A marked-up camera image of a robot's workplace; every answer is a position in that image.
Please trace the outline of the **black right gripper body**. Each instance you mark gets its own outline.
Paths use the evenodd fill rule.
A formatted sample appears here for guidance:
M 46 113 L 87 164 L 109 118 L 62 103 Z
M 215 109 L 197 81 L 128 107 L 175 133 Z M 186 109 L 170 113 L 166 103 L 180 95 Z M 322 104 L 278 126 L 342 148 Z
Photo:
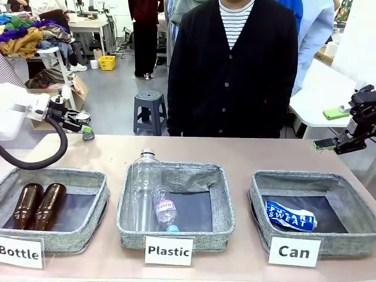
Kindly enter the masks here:
M 349 105 L 351 119 L 347 131 L 352 138 L 375 137 L 375 87 L 367 85 L 355 92 Z

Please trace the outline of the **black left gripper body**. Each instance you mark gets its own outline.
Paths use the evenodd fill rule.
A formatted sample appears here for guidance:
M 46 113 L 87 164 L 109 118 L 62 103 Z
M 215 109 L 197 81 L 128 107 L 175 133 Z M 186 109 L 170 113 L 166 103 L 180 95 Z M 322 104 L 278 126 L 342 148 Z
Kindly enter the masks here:
M 49 101 L 45 116 L 45 122 L 51 123 L 51 120 L 54 120 L 60 123 L 62 126 L 66 126 L 68 124 L 68 119 L 66 117 L 67 112 L 68 108 L 65 106 L 64 101 Z

